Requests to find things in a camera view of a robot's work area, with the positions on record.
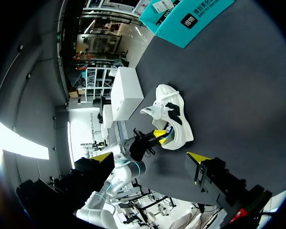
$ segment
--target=white shelving rack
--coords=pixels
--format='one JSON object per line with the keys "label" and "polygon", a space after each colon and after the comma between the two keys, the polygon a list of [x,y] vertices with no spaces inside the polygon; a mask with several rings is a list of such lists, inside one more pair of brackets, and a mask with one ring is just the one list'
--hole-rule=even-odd
{"label": "white shelving rack", "polygon": [[[93,85],[92,86],[88,86],[88,80],[90,78],[90,76],[88,75],[88,71],[89,70],[94,70],[94,79],[92,78],[92,80],[94,80]],[[101,79],[97,79],[97,72],[98,70],[103,70],[103,74],[102,74],[102,78]],[[104,90],[105,89],[112,89],[112,86],[110,85],[110,82],[107,82],[106,80],[106,75],[110,70],[117,70],[117,68],[105,68],[105,67],[88,67],[86,69],[86,77],[85,77],[85,81],[86,81],[86,87],[82,87],[79,89],[85,90],[85,101],[82,102],[92,102],[92,101],[88,101],[87,96],[88,96],[88,90],[93,90],[93,99],[95,99],[95,95],[96,95],[96,90],[101,89],[101,95],[104,95]],[[99,87],[98,82],[101,81],[102,82],[102,86]]]}

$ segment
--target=white wall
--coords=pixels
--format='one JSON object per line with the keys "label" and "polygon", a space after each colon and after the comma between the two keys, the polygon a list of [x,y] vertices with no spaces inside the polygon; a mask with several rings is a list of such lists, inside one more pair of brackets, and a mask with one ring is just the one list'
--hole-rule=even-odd
{"label": "white wall", "polygon": [[70,110],[71,146],[74,161],[84,156],[83,143],[92,143],[90,114],[93,115],[95,140],[102,142],[101,125],[97,119],[99,108],[83,108]]}

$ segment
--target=metal shelf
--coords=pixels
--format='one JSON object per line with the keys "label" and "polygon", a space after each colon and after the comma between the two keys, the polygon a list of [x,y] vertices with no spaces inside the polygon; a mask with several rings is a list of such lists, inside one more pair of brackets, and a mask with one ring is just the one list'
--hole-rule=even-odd
{"label": "metal shelf", "polygon": [[[95,70],[95,75],[94,75],[94,84],[93,86],[87,86],[88,85],[88,70]],[[103,75],[102,75],[102,78],[101,79],[97,79],[97,71],[98,70],[103,70]],[[106,82],[106,76],[107,76],[107,73],[108,73],[108,70],[117,70],[116,68],[103,68],[103,67],[88,67],[86,69],[86,87],[83,87],[83,88],[80,88],[82,90],[85,90],[85,98],[86,98],[86,101],[88,102],[87,100],[87,90],[93,90],[93,99],[95,99],[95,95],[96,95],[96,91],[95,90],[98,90],[98,89],[101,89],[102,92],[100,95],[104,95],[104,90],[105,89],[112,89],[112,86],[110,86],[110,83],[107,83]],[[96,82],[98,81],[102,81],[102,86],[99,87],[96,85]]]}

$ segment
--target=white box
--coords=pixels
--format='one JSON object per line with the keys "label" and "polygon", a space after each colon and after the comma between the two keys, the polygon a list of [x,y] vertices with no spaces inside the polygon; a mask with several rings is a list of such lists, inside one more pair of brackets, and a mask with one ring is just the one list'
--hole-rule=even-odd
{"label": "white box", "polygon": [[102,133],[102,138],[106,139],[108,137],[108,129],[104,127],[104,124],[101,124],[101,133]]}
{"label": "white box", "polygon": [[113,124],[112,108],[110,104],[103,106],[103,123],[104,127],[109,129]]}
{"label": "white box", "polygon": [[135,69],[119,67],[111,90],[113,120],[128,120],[143,99]]}

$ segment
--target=desk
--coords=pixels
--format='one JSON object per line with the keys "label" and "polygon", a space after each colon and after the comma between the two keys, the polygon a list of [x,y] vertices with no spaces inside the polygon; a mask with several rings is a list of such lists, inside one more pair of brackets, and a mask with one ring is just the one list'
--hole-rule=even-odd
{"label": "desk", "polygon": [[180,91],[194,141],[144,157],[142,186],[177,199],[215,204],[185,170],[187,151],[226,162],[230,173],[276,195],[286,189],[286,41],[253,1],[235,1],[185,48],[154,37],[136,71],[145,99],[126,121],[149,133],[140,109],[165,83]]}

